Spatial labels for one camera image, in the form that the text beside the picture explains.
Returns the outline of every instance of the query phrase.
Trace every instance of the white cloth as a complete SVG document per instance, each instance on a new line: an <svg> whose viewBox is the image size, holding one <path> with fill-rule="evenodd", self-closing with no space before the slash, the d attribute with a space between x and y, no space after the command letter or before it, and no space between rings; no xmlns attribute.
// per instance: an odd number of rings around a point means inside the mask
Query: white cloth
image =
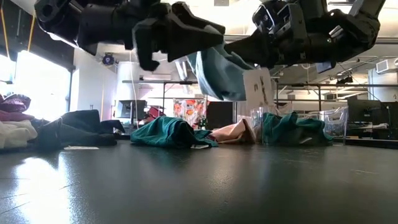
<svg viewBox="0 0 398 224"><path fill-rule="evenodd" d="M37 138L30 121L0 121L0 149L26 147L29 140Z"/></svg>

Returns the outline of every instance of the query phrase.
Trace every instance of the white wall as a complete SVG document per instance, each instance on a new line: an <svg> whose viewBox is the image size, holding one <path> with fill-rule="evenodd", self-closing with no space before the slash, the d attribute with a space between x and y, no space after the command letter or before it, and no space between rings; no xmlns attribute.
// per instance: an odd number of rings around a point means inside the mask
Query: white wall
<svg viewBox="0 0 398 224"><path fill-rule="evenodd" d="M376 69L369 70L368 73L369 84L388 84L388 85L396 85L398 84L398 74L394 73L386 73L379 75L376 72ZM369 88L369 91L372 94L369 94L370 100L380 100L381 102L391 102L397 101L398 99L398 88Z"/></svg>
<svg viewBox="0 0 398 224"><path fill-rule="evenodd" d="M90 105L93 105L93 109L98 110L102 115L102 120L111 119L116 96L116 73L80 49L75 49L74 64L78 70L78 78L72 78L71 106L74 105L73 109L90 110Z"/></svg>
<svg viewBox="0 0 398 224"><path fill-rule="evenodd" d="M132 83L123 83L123 81L131 80L134 81L139 79L142 69L138 63L131 62L120 62L117 70L117 89L116 89L116 100L133 100L134 91ZM134 84L134 89L137 96L139 96L139 85Z"/></svg>

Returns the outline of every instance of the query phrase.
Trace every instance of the white card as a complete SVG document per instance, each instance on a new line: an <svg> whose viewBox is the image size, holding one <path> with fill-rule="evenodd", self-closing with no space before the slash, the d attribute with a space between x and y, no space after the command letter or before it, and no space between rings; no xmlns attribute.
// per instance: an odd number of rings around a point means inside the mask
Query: white card
<svg viewBox="0 0 398 224"><path fill-rule="evenodd" d="M87 146L68 146L64 147L64 150L92 150L99 149L98 147L87 147Z"/></svg>
<svg viewBox="0 0 398 224"><path fill-rule="evenodd" d="M271 76L267 68L245 71L243 82L249 110L274 103Z"/></svg>
<svg viewBox="0 0 398 224"><path fill-rule="evenodd" d="M192 145L191 149L207 149L209 145Z"/></svg>

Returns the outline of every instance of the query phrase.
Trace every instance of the black cloth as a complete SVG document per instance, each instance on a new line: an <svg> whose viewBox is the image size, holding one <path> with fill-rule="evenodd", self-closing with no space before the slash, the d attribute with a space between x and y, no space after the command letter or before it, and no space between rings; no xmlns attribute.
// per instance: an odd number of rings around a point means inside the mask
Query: black cloth
<svg viewBox="0 0 398 224"><path fill-rule="evenodd" d="M117 141L113 128L122 127L120 121L101 123L98 110L69 112L52 122L35 120L32 124L39 134L35 145L40 151L54 151L67 146L114 146Z"/></svg>

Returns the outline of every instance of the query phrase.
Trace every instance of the fabric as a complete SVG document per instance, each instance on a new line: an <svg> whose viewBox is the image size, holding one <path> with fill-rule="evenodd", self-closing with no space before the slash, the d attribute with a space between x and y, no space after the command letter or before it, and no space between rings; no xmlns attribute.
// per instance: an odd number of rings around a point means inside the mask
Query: fabric
<svg viewBox="0 0 398 224"><path fill-rule="evenodd" d="M5 112L25 112L30 106L30 98L21 95L13 94L3 99L0 98L0 110Z"/></svg>
<svg viewBox="0 0 398 224"><path fill-rule="evenodd" d="M255 138L249 123L242 119L236 124L214 130L211 135L220 144L254 144Z"/></svg>
<svg viewBox="0 0 398 224"><path fill-rule="evenodd" d="M202 94L219 100L246 100L243 73L254 67L244 62L237 54L227 53L224 44L190 54L187 58L197 76Z"/></svg>
<svg viewBox="0 0 398 224"><path fill-rule="evenodd" d="M265 142L281 146L324 146L333 138L323 132L325 123L317 119L298 119L296 112L280 117L271 113L263 115L263 134Z"/></svg>
<svg viewBox="0 0 398 224"><path fill-rule="evenodd" d="M6 112L0 110L0 121L25 121L25 120L33 120L35 117L23 114L21 112Z"/></svg>
<svg viewBox="0 0 398 224"><path fill-rule="evenodd" d="M27 147L37 132L30 121L0 121L0 149Z"/></svg>
<svg viewBox="0 0 398 224"><path fill-rule="evenodd" d="M210 133L204 130L194 131L182 119L161 116L134 131L131 141L134 144L173 149L189 149L193 145L217 146L217 143L206 138Z"/></svg>
<svg viewBox="0 0 398 224"><path fill-rule="evenodd" d="M181 118L194 129L198 129L198 123L206 118L205 100L174 99L174 118Z"/></svg>
<svg viewBox="0 0 398 224"><path fill-rule="evenodd" d="M124 127L120 120L109 120L109 121L101 121L101 131L104 134L113 134L114 128L125 133Z"/></svg>
<svg viewBox="0 0 398 224"><path fill-rule="evenodd" d="M50 123L48 121L34 123L38 124L36 128L39 135L35 144L40 151L54 151L67 146L90 147L117 144L109 127L114 122L106 123L106 129L104 129L100 123L98 110L69 112Z"/></svg>

